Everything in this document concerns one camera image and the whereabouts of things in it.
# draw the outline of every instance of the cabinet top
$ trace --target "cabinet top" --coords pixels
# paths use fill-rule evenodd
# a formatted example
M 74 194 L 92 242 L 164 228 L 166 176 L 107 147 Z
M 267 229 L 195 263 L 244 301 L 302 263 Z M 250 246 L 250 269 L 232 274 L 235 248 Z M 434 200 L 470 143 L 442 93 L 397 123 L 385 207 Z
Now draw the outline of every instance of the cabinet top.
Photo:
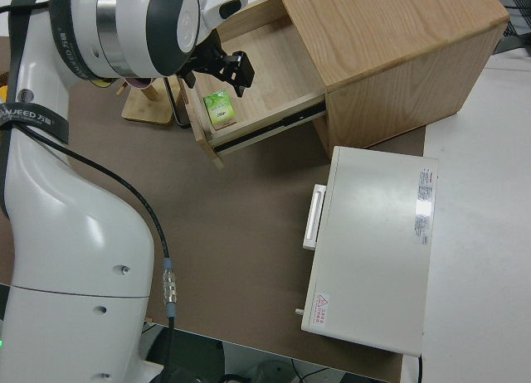
M 282 0 L 329 91 L 507 22 L 498 0 Z

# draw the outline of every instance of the brown table surface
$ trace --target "brown table surface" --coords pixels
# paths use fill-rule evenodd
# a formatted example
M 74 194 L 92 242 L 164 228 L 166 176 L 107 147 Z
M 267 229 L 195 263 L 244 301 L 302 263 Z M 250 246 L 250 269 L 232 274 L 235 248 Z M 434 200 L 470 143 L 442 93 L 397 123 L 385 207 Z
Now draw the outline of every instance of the brown table surface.
M 7 61 L 7 39 L 0 38 L 1 71 Z M 115 91 L 116 85 L 101 90 L 88 83 L 73 89 L 71 148 L 129 180 L 152 203 L 176 267 L 177 327 L 398 382 L 402 356 L 303 332 L 295 315 L 304 306 L 313 258 L 302 249 L 309 202 L 314 184 L 326 184 L 329 173 L 312 125 L 228 155 L 218 171 L 191 131 L 122 119 L 125 96 L 116 97 Z M 418 129 L 375 148 L 422 155 L 423 141 L 424 129 Z M 73 166 L 147 220 L 126 190 L 87 167 Z M 6 284 L 12 249 L 10 225 L 0 216 L 0 282 Z M 165 323 L 161 259 L 156 244 L 147 317 Z

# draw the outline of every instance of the wooden cabinet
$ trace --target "wooden cabinet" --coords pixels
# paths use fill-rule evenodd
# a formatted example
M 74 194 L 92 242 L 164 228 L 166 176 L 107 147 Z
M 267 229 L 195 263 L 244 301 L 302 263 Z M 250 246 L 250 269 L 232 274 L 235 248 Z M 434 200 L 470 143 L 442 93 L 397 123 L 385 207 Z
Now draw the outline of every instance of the wooden cabinet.
M 497 0 L 260 0 L 219 27 L 224 49 L 255 68 L 236 123 L 214 130 L 202 98 L 230 86 L 183 86 L 194 135 L 220 156 L 314 119 L 335 145 L 366 148 L 457 112 L 508 15 Z

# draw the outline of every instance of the black strap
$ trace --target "black strap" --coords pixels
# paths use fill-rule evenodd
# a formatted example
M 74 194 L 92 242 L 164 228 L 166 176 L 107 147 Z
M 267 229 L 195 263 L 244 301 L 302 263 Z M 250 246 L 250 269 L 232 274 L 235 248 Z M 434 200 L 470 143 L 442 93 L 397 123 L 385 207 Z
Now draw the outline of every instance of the black strap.
M 39 128 L 68 144 L 68 121 L 42 105 L 33 103 L 0 104 L 0 129 L 11 128 L 13 122 Z
M 12 0 L 15 6 L 33 4 L 37 0 Z M 17 94 L 18 72 L 22 61 L 22 53 L 26 45 L 27 27 L 30 22 L 29 12 L 9 13 L 9 34 L 11 36 L 11 65 L 9 69 L 9 81 L 7 83 L 7 101 L 15 101 Z M 9 155 L 9 145 L 11 143 L 11 131 L 4 131 L 0 144 L 0 207 L 7 216 L 4 190 L 7 174 L 7 157 Z
M 71 0 L 50 0 L 51 33 L 56 43 L 57 52 L 66 66 L 83 80 L 100 80 L 93 74 L 83 61 L 80 49 L 77 46 L 74 23 L 72 21 Z

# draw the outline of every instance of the white table surface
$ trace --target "white table surface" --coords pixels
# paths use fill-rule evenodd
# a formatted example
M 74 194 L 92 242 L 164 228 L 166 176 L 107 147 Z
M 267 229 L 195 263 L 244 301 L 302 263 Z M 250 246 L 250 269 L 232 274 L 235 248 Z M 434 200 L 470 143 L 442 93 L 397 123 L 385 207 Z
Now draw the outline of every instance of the white table surface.
M 464 108 L 426 130 L 439 159 L 424 381 L 531 381 L 531 58 L 491 57 Z M 407 357 L 402 382 L 417 381 Z

